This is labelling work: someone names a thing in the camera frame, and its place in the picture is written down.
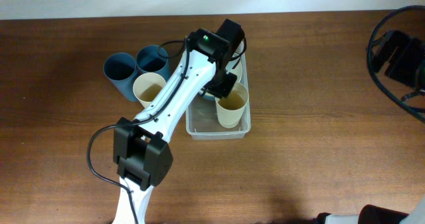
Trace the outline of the blue bowl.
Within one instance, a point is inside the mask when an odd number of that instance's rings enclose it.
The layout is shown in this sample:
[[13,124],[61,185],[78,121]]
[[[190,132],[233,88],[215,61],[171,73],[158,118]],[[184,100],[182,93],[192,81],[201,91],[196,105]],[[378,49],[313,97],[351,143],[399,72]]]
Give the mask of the blue bowl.
[[198,92],[198,95],[199,95],[201,98],[204,98],[205,100],[209,100],[209,101],[214,101],[214,100],[215,100],[215,97],[214,97],[212,94],[210,94],[209,92],[207,92],[207,90],[205,90],[204,88],[202,88],[202,89]]

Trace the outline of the cream bowl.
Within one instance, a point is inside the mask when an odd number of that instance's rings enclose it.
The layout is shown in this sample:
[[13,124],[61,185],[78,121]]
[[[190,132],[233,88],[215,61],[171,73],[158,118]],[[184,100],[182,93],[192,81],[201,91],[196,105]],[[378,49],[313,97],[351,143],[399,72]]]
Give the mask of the cream bowl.
[[[237,50],[235,51],[235,53],[233,54],[232,57],[236,57],[238,56],[244,48],[244,42],[242,41]],[[227,73],[232,73],[234,75],[236,75],[236,81],[240,82],[240,80],[242,79],[242,65],[241,65],[241,56],[239,58],[237,58],[236,60],[232,60],[230,61],[227,66],[226,66],[226,72]]]

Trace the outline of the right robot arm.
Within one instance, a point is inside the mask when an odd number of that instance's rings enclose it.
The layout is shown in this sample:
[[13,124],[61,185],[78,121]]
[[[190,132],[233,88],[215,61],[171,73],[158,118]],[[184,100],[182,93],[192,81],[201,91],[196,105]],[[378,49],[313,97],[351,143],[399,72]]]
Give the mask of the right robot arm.
[[372,42],[378,46],[372,53],[371,66],[379,72],[389,63],[384,74],[414,89],[424,90],[424,41],[402,31],[391,30]]

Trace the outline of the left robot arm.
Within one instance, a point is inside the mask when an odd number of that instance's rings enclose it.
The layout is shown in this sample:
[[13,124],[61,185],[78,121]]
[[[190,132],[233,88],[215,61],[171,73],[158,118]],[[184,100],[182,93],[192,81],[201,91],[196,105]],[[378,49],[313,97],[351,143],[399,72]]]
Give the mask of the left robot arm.
[[215,33],[192,32],[179,66],[153,102],[133,120],[119,119],[113,161],[121,191],[114,223],[145,221],[151,192],[173,163],[169,142],[178,121],[200,91],[217,98],[230,94],[236,75],[227,72],[226,66],[245,42],[241,25],[230,19]]

